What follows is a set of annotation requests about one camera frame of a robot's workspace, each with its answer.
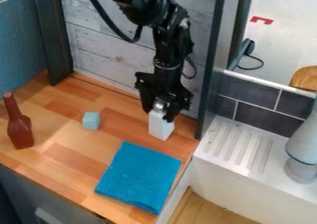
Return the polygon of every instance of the white kettle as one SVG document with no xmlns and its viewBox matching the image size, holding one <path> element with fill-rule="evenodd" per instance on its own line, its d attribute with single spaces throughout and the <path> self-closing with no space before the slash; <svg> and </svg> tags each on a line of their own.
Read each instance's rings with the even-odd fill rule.
<svg viewBox="0 0 317 224">
<path fill-rule="evenodd" d="M 289 139 L 285 151 L 291 157 L 285 166 L 287 175 L 302 183 L 313 181 L 317 174 L 317 97 L 310 116 Z"/>
</svg>

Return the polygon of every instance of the backsplash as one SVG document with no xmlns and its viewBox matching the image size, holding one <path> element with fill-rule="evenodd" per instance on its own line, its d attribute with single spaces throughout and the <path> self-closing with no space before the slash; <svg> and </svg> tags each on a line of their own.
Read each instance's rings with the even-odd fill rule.
<svg viewBox="0 0 317 224">
<path fill-rule="evenodd" d="M 46 67 L 34 0 L 0 2 L 0 99 Z"/>
<path fill-rule="evenodd" d="M 225 72 L 218 115 L 290 137 L 311 112 L 314 93 Z"/>
</svg>

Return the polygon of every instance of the floor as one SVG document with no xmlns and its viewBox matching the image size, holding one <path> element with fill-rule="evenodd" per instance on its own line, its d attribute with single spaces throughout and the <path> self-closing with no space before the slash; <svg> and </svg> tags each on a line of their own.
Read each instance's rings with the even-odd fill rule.
<svg viewBox="0 0 317 224">
<path fill-rule="evenodd" d="M 265 65 L 261 69 L 235 71 L 288 85 L 299 68 L 317 65 L 316 15 L 316 0 L 253 0 L 249 19 L 256 16 L 273 20 L 271 25 L 249 21 L 245 34 L 245 38 L 256 42 L 252 55 L 264 60 Z M 240 64 L 258 65 L 248 58 Z"/>
<path fill-rule="evenodd" d="M 170 224 L 259 224 L 221 208 L 189 188 L 177 206 Z"/>
</svg>

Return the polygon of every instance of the teal wall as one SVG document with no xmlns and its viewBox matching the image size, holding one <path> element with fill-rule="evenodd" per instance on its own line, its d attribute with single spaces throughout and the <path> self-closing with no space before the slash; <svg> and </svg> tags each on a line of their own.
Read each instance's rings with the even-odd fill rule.
<svg viewBox="0 0 317 224">
<path fill-rule="evenodd" d="M 34 0 L 0 2 L 0 98 L 46 69 Z"/>
</svg>

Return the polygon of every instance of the red sticker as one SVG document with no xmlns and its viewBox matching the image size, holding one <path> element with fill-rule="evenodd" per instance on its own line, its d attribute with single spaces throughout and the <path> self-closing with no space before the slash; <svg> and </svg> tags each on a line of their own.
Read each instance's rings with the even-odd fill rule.
<svg viewBox="0 0 317 224">
<path fill-rule="evenodd" d="M 252 19 L 250 21 L 257 22 L 258 20 L 264 21 L 264 24 L 266 24 L 266 25 L 271 25 L 273 23 L 272 19 L 265 19 L 265 18 L 261 18 L 261 17 L 252 17 Z"/>
</svg>

